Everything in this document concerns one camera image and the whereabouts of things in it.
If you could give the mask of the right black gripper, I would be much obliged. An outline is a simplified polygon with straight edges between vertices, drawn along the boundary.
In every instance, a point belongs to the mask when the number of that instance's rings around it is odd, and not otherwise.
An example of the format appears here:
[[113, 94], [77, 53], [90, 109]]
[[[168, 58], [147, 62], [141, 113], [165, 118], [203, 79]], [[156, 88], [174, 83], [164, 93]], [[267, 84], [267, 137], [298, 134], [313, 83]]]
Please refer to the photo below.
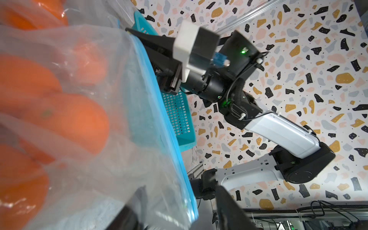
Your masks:
[[136, 36], [144, 46], [158, 52], [155, 59], [157, 81], [160, 91], [165, 94], [177, 95], [182, 83], [182, 62], [169, 57], [173, 53], [175, 38], [145, 34], [133, 29], [126, 29], [127, 32]]

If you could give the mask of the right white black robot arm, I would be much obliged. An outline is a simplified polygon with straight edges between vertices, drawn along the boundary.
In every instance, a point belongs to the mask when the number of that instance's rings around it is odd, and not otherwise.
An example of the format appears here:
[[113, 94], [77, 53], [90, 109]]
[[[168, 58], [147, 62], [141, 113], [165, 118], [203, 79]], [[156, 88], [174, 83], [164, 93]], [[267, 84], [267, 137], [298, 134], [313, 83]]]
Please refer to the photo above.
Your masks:
[[254, 161], [211, 169], [191, 180], [197, 199], [213, 199], [218, 186], [231, 190], [278, 180], [303, 184], [313, 180], [335, 158], [309, 126], [295, 124], [243, 90], [252, 73], [263, 68], [266, 52], [260, 52], [241, 33], [234, 31], [222, 38], [193, 24], [183, 25], [177, 37], [134, 29], [129, 32], [144, 45], [163, 93], [195, 94], [205, 107], [215, 103], [227, 123], [276, 144], [270, 153]]

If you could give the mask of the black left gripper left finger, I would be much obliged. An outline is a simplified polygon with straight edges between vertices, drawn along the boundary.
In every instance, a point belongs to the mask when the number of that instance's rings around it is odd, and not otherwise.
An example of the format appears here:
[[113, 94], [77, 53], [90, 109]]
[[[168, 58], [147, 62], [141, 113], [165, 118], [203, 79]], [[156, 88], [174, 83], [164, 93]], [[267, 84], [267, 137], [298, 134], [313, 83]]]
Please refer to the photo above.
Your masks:
[[145, 230], [146, 215], [147, 203], [134, 201], [120, 210], [106, 230]]

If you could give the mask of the clear zip-top plastic bag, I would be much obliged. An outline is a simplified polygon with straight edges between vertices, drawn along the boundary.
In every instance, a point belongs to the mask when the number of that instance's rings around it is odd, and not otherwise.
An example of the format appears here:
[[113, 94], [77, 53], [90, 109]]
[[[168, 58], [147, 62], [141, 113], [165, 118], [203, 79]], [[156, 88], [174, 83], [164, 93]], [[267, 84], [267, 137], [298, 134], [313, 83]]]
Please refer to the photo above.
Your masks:
[[1, 1], [1, 229], [198, 218], [130, 1]]

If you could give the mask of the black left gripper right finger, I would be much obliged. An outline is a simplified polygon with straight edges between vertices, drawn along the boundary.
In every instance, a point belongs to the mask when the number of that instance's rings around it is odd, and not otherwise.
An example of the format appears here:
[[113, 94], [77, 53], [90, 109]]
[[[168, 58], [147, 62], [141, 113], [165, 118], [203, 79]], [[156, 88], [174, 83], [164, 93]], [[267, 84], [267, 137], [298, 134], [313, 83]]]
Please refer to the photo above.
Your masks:
[[222, 186], [215, 189], [218, 230], [254, 230], [255, 225]]

